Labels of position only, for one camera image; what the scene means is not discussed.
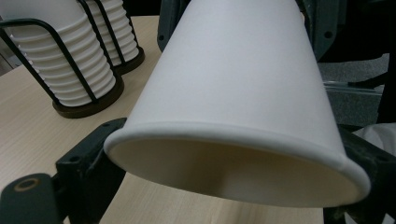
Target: wooden table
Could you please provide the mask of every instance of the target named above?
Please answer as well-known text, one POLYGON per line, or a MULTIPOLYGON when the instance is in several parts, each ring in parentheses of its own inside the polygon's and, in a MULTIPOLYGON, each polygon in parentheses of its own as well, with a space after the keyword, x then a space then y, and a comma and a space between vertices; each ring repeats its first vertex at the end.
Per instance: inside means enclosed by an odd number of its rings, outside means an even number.
MULTIPOLYGON (((123 75, 125 90, 106 110, 84 119, 65 119, 23 67, 0 77, 0 189, 35 173, 54 175, 54 163, 100 124, 128 117, 161 52, 158 17, 135 17, 133 24, 146 60, 123 75)), ((171 189, 127 174, 101 223, 301 223, 319 224, 319 208, 281 208, 171 189)))

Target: black metal frame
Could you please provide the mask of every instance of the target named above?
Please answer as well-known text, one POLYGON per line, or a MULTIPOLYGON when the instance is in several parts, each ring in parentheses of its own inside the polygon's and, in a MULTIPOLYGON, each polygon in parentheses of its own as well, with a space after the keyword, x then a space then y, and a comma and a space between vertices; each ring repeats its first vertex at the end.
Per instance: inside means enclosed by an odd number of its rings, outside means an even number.
POLYGON ((64 57, 69 62, 70 66, 72 67, 73 71, 75 72, 76 76, 78 77, 78 80, 81 82, 82 86, 84 87, 84 90, 88 93, 92 102, 94 104, 96 104, 98 102, 98 99, 93 94, 93 92, 90 88, 90 85, 88 84, 87 80, 85 80, 85 77, 82 75, 81 71, 79 70, 76 62, 74 61, 72 55, 70 54, 69 50, 67 49, 67 46, 65 45, 65 43, 62 41, 59 34, 55 31, 55 29, 52 26, 50 26, 48 23, 46 23, 44 21, 37 20, 37 19, 18 19, 18 20, 11 20, 11 21, 0 21, 0 36, 1 36, 1 38, 6 42, 8 47, 15 53, 15 55, 23 63, 23 65, 27 68, 27 70, 32 74, 32 76, 35 78, 35 80, 41 85, 41 87, 49 95, 49 97, 52 99, 52 101, 56 105, 60 104, 60 102, 59 102, 58 98, 56 98, 55 94, 50 90, 50 88, 47 86, 47 84, 44 82, 44 80, 41 78, 41 76, 37 73, 37 71, 29 63, 29 61, 24 57, 22 52, 18 49, 18 47, 14 44, 14 42, 9 38, 7 32, 5 31, 5 28, 8 28, 8 27, 29 26, 29 25, 40 26, 49 32, 49 34, 54 39, 54 41, 58 45, 61 52, 64 54, 64 57))
POLYGON ((1 194, 0 223, 99 223, 125 176, 103 151, 106 138, 126 119, 100 125, 56 162, 58 173, 10 183, 1 194))
POLYGON ((90 10, 89 6, 87 5, 86 1, 87 0, 78 0, 78 2, 82 5, 82 8, 84 9, 85 13, 88 16, 88 19, 89 19, 89 21, 90 21, 90 23, 92 25, 92 29, 96 33, 96 37, 99 40, 100 45, 101 45, 102 49, 105 52, 105 55, 107 57, 107 61, 111 65, 112 70, 113 71, 117 71, 117 73, 122 76, 125 73, 130 72, 133 69, 135 69, 138 65, 140 65, 144 61, 145 54, 144 54, 143 49, 140 48, 139 43, 137 41, 136 33, 134 31, 134 26, 133 26, 133 24, 131 22, 131 17, 129 16, 128 11, 125 10, 127 12, 126 13, 126 18, 128 19, 129 25, 132 27, 132 35, 134 36, 134 41, 136 42, 137 48, 139 49, 139 55, 137 55, 136 58, 132 59, 132 61, 129 62, 129 63, 125 61, 125 58, 124 58, 124 56, 122 54, 122 51, 121 51, 121 48, 120 48, 120 44, 119 44, 119 42, 118 42, 118 40, 116 38, 116 35, 114 34, 113 27, 111 26, 110 20, 108 19, 105 7, 103 6, 102 2, 100 0, 88 0, 88 1, 95 2, 96 5, 99 7, 99 10, 100 10, 100 12, 102 14, 102 17, 103 17, 104 21, 105 21, 106 28, 107 28, 110 36, 111 36, 111 39, 112 39, 113 44, 114 44, 114 47, 116 48, 116 52, 118 53, 119 58, 121 60, 121 63, 119 65, 114 66, 113 62, 111 62, 110 56, 108 55, 108 52, 107 52, 107 49, 106 49, 106 45, 105 45, 105 43, 104 43, 104 41, 103 41, 103 39, 101 37, 99 29, 97 28, 96 22, 95 22, 95 20, 93 18, 91 10, 90 10))

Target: paper cup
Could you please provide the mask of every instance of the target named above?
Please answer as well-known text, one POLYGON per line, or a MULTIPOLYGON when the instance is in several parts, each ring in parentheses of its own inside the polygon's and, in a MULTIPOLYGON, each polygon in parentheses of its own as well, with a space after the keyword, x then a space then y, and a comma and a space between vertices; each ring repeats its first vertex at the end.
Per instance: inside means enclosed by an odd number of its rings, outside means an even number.
POLYGON ((191 1, 105 153, 149 181, 248 203, 332 207, 370 191, 295 0, 191 1))

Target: stack of cups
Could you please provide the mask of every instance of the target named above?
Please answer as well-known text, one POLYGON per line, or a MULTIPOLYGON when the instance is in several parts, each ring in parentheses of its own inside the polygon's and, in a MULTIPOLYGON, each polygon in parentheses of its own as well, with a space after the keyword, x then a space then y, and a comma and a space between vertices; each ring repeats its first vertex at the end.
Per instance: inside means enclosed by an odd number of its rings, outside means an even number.
MULTIPOLYGON (((139 48, 134 38, 133 28, 126 16, 126 11, 122 6, 121 0, 101 0, 100 1, 106 11, 111 28, 120 46, 122 56, 125 62, 129 62, 139 54, 139 48)), ((106 27, 105 20, 95 1, 86 1, 90 8, 91 14, 98 27, 100 36, 102 37, 108 55, 114 66, 121 64, 121 59, 114 46, 111 35, 106 27)))
MULTIPOLYGON (((75 1, 0 0, 6 20, 38 19, 52 26, 65 43, 96 98, 115 86, 116 79, 87 15, 75 1)), ((68 107, 92 102, 55 40, 39 26, 14 27, 11 39, 31 61, 60 103, 68 107)))

